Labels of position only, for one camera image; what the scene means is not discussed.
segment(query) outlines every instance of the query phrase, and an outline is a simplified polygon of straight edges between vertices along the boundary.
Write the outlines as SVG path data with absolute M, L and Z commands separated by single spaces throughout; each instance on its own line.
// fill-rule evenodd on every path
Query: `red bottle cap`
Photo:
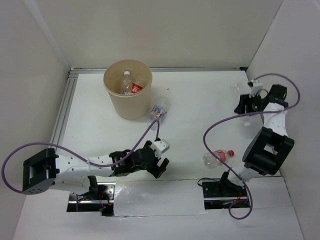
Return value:
M 235 152 L 232 151 L 232 150 L 229 150 L 229 151 L 228 151 L 228 155 L 229 155 L 230 157 L 233 157 L 233 156 L 235 155 Z

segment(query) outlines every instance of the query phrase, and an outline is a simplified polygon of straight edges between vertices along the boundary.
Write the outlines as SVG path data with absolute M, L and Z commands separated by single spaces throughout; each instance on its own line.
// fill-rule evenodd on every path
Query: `crushed plastic bottle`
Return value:
M 169 110 L 169 106 L 169 98 L 165 96 L 160 97 L 150 113 L 150 123 L 152 123 L 154 120 L 159 120 L 159 123 L 161 123 L 162 119 Z M 152 130 L 155 129 L 157 129 L 156 124 L 152 126 Z
M 124 72 L 124 77 L 123 77 L 123 91 L 122 94 L 123 95 L 130 95 L 133 84 L 132 84 L 132 78 L 130 76 L 130 72 L 129 71 L 125 71 Z
M 142 79 L 138 78 L 137 80 L 135 80 L 132 84 L 131 93 L 136 94 L 137 92 L 140 92 L 143 89 L 143 83 L 144 81 Z
M 232 158 L 235 155 L 235 152 L 233 150 L 226 151 L 226 150 L 219 149 L 214 151 L 213 153 L 219 156 L 220 159 L 226 164 L 228 164 L 230 162 L 230 158 Z M 203 161 L 204 161 L 204 165 L 206 165 L 210 169 L 223 165 L 210 152 L 207 152 L 206 154 L 203 155 Z

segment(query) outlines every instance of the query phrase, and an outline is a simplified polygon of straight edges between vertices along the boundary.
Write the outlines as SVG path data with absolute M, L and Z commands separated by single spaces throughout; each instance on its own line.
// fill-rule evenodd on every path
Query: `bin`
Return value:
M 135 94 L 123 95 L 124 72 L 129 71 L 132 81 L 142 80 L 143 89 Z M 125 119 L 138 119 L 150 111 L 152 99 L 152 73 L 150 68 L 138 60 L 121 60 L 113 63 L 104 73 L 103 84 L 108 91 L 116 112 Z

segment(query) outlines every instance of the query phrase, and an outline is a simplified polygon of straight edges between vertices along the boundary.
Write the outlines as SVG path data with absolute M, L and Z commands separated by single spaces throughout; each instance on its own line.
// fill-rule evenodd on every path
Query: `purple cable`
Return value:
M 31 143 L 27 143 L 25 145 L 22 145 L 18 148 L 16 148 L 15 150 L 13 150 L 4 160 L 3 164 L 2 164 L 2 168 L 1 168 L 1 177 L 2 180 L 4 182 L 4 184 L 11 189 L 12 191 L 18 193 L 18 194 L 22 194 L 22 191 L 14 188 L 13 186 L 11 186 L 9 184 L 9 182 L 6 179 L 6 175 L 5 175 L 5 168 L 7 165 L 7 162 L 9 161 L 9 159 L 18 151 L 20 151 L 21 149 L 24 149 L 26 147 L 29 146 L 34 146 L 34 145 L 46 145 L 46 146 L 52 146 L 52 147 L 56 147 L 58 149 L 62 149 L 74 156 L 76 156 L 77 158 L 79 158 L 81 161 L 84 161 L 85 163 L 89 162 L 90 165 L 95 166 L 95 167 L 100 167 L 100 168 L 107 168 L 107 167 L 113 167 L 121 162 L 123 162 L 124 160 L 126 160 L 138 147 L 138 145 L 141 143 L 141 141 L 144 139 L 144 137 L 147 135 L 147 133 L 149 132 L 149 130 L 152 128 L 152 126 L 157 123 L 157 130 L 156 130 L 156 137 L 155 139 L 157 139 L 159 137 L 159 130 L 160 130 L 160 122 L 158 120 L 154 120 L 149 127 L 145 130 L 145 132 L 142 134 L 142 136 L 140 137 L 140 139 L 136 142 L 136 144 L 133 146 L 133 148 L 127 153 L 127 155 L 125 155 L 121 160 L 116 161 L 115 163 L 111 163 L 111 164 L 104 164 L 104 165 L 100 165 L 100 164 L 96 164 L 93 162 L 88 161 L 87 159 L 85 159 L 84 157 L 80 156 L 79 154 L 75 153 L 74 151 L 71 151 L 70 149 L 64 147 L 64 146 L 60 146 L 58 144 L 54 144 L 54 143 L 49 143 L 49 142 L 42 142 L 42 141 L 36 141 L 36 142 L 31 142 Z
M 231 172 L 233 172 L 234 175 L 235 175 L 237 178 L 239 178 L 241 181 L 242 181 L 242 178 L 232 169 L 232 167 L 230 167 L 228 164 L 226 164 L 224 161 L 222 161 L 222 160 L 220 159 L 220 157 L 218 157 L 217 155 L 214 154 L 213 151 L 211 151 L 211 149 L 210 149 L 210 148 L 208 147 L 208 145 L 207 145 L 206 136 L 207 136 L 207 134 L 210 132 L 211 129 L 213 129 L 213 128 L 216 127 L 217 125 L 222 124 L 222 123 L 224 123 L 224 122 L 226 122 L 226 121 L 229 121 L 229 120 L 232 120 L 232 119 L 241 118 L 241 117 L 245 117 L 245 116 L 253 116 L 253 115 L 260 115 L 260 114 L 277 114 L 277 113 L 281 113 L 281 112 L 283 112 L 283 111 L 287 111 L 287 110 L 289 110 L 289 109 L 292 109 L 292 108 L 294 108 L 295 106 L 297 106 L 297 105 L 299 104 L 299 102 L 300 102 L 300 91 L 299 91 L 297 85 L 296 85 L 292 80 L 290 80 L 290 79 L 287 78 L 286 76 L 281 75 L 281 74 L 278 74 L 278 73 L 267 73 L 267 74 L 263 74 L 263 75 L 260 75 L 260 76 L 258 76 L 258 77 L 256 77 L 256 78 L 254 78 L 254 80 L 258 80 L 258 79 L 260 79 L 260 78 L 262 78 L 262 77 L 266 77 L 266 76 L 278 76 L 278 77 L 284 78 L 284 79 L 286 79 L 287 81 L 289 81 L 289 82 L 294 86 L 294 88 L 295 88 L 295 90 L 296 90 L 296 92 L 297 92 L 297 100 L 296 100 L 296 103 L 293 104 L 292 106 L 289 106 L 289 107 L 285 108 L 284 110 L 278 110 L 278 111 L 257 111 L 257 112 L 249 112 L 249 113 L 244 113 L 244 114 L 239 114 L 239 115 L 227 117 L 227 118 L 225 118 L 225 119 L 222 119 L 222 120 L 216 122 L 216 123 L 213 124 L 212 126 L 210 126 L 210 127 L 205 131 L 205 133 L 204 133 L 204 135 L 203 135 L 203 143 L 204 143 L 205 148 L 209 151 L 209 153 L 211 153 L 216 159 L 218 159 L 223 165 L 225 165 L 225 166 L 226 166 Z M 240 202 L 245 202 L 245 201 L 247 201 L 247 200 L 239 200 L 239 201 L 233 202 L 233 203 L 229 206 L 228 211 L 229 211 L 230 216 L 233 217 L 233 218 L 236 219 L 236 220 L 242 220 L 242 219 L 247 218 L 247 217 L 251 214 L 251 212 L 252 212 L 252 210 L 253 210 L 253 199 L 252 199 L 251 192 L 250 192 L 250 190 L 249 190 L 249 188 L 248 188 L 248 185 L 247 185 L 244 181 L 242 181 L 242 183 L 243 183 L 244 187 L 246 188 L 247 195 L 249 196 L 250 209 L 249 209 L 249 212 L 248 212 L 245 216 L 236 217 L 236 216 L 234 216 L 234 215 L 231 213 L 231 208 L 232 208 L 235 204 L 238 204 L 238 203 L 240 203 Z

